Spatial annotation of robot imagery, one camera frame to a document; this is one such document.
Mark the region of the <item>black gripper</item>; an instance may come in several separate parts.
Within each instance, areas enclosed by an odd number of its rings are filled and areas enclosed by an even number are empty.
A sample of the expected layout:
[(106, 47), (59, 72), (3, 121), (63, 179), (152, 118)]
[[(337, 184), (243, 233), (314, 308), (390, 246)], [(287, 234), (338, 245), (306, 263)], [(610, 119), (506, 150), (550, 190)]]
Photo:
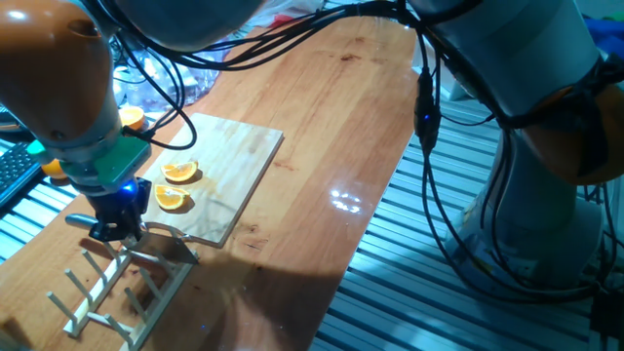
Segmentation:
[(91, 197), (90, 204), (98, 221), (92, 225), (89, 236), (100, 242), (138, 242), (143, 236), (141, 216), (147, 210), (151, 188), (151, 181), (136, 177), (125, 182), (116, 192)]

